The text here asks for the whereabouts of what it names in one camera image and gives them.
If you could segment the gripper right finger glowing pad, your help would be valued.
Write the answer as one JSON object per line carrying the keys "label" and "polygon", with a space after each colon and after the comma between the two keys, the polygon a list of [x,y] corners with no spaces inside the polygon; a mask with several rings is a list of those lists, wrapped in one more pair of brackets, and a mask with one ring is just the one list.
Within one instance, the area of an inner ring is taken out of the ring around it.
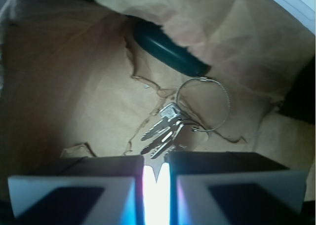
{"label": "gripper right finger glowing pad", "polygon": [[172,225],[304,225],[307,174],[253,152],[169,155]]}

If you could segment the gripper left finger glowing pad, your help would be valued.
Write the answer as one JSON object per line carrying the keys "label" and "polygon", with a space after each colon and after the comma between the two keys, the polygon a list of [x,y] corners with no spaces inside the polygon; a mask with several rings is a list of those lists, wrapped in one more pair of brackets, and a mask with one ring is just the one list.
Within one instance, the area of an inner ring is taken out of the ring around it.
{"label": "gripper left finger glowing pad", "polygon": [[140,155],[62,158],[7,180],[19,225],[142,225]]}

